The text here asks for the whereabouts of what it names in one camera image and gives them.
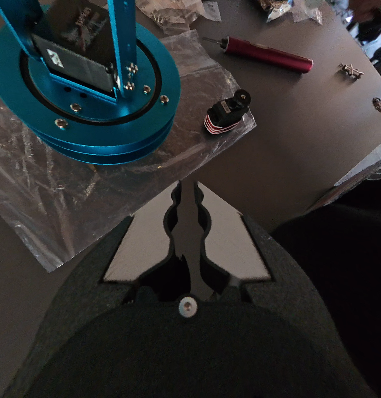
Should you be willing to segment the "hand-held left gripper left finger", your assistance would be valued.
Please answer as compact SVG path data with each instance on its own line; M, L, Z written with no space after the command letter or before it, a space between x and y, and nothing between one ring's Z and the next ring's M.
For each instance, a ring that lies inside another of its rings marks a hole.
M175 181L133 214L104 282L135 284L171 259L181 195L181 181Z

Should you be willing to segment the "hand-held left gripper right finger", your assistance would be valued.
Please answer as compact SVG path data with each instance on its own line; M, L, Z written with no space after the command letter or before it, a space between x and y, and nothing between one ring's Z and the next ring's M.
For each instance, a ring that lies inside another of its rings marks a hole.
M195 184L198 221L204 230L200 273L206 283L270 281L271 275L243 214L207 188Z

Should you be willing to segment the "blue toy robot arm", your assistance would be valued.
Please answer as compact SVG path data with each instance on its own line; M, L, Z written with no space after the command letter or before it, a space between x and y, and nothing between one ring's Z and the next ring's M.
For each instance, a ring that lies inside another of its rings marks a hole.
M95 165L138 160L167 138L177 66L135 1L0 1L0 98L42 142Z

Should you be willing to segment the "group of hardware bags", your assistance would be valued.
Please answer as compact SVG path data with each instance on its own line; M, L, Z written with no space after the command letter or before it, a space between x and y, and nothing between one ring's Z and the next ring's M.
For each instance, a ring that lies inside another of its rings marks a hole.
M311 19L322 24L322 13L317 7L310 7L309 1L256 1L257 6L266 14L267 22L272 22L291 14L294 22ZM190 25L198 17L209 21L221 22L218 1L202 0L137 0L137 8L152 19L166 35L176 35L190 30Z

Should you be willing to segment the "dark grey desk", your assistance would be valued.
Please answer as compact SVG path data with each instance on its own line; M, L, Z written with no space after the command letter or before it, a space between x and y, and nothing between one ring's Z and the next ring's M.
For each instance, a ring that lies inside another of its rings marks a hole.
M381 77L332 11L324 25L285 18L265 27L248 1L224 1L222 11L230 37L309 58L312 70L225 54L202 39L227 37L222 28L197 27L208 55L250 94L256 127L177 180L168 262L135 284L103 281L137 210L96 241L4 397L376 397L317 288L264 226L309 214L381 144L372 105ZM341 63L364 76L348 77ZM203 281L197 182L243 214L270 281Z

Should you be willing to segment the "large clear plastic bag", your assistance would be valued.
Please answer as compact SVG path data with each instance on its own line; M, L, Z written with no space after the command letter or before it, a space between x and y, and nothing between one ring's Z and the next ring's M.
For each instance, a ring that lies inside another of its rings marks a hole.
M256 127L248 111L233 130L208 133L207 109L232 97L238 83L196 29L162 42L179 69L181 99L167 139L135 162L94 172L42 143L0 99L0 216L48 272Z

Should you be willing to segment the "small black servo motor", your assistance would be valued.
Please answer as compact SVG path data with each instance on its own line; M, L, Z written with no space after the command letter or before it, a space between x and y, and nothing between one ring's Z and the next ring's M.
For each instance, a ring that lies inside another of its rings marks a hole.
M244 89L238 89L233 97L220 100L207 110L204 127L212 135L233 130L249 111L250 103L250 94Z

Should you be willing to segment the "red electric screwdriver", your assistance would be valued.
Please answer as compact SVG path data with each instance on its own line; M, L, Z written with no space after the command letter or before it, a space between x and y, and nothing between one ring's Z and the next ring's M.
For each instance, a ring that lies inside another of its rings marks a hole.
M252 59L285 70L300 74L309 73L314 65L313 60L288 52L280 51L261 44L234 37L225 37L220 40L202 37L204 41L218 44L225 54Z

